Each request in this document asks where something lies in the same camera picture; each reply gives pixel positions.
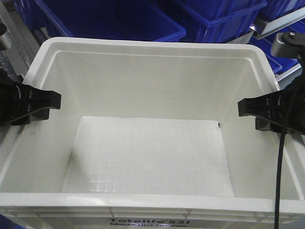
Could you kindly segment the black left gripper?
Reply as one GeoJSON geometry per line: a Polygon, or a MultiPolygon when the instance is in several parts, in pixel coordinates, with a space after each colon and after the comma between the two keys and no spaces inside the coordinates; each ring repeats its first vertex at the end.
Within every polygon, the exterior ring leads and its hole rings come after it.
{"type": "Polygon", "coordinates": [[[0,72],[0,125],[28,125],[49,119],[50,109],[60,110],[61,94],[19,83],[0,72]],[[30,109],[26,100],[30,99],[30,109]]]}

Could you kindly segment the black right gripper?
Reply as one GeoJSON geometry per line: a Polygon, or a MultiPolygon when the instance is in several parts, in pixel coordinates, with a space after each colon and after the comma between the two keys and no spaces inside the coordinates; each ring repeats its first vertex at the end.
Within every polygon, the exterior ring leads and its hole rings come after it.
{"type": "MultiPolygon", "coordinates": [[[[288,111],[293,93],[297,89],[290,109],[287,133],[305,134],[305,76],[300,75],[283,89],[280,105],[283,108],[283,118],[288,111]]],[[[238,102],[238,114],[242,116],[255,116],[255,129],[259,131],[283,131],[284,121],[282,119],[263,119],[271,117],[271,100],[269,95],[256,98],[244,98],[238,102]]]]}

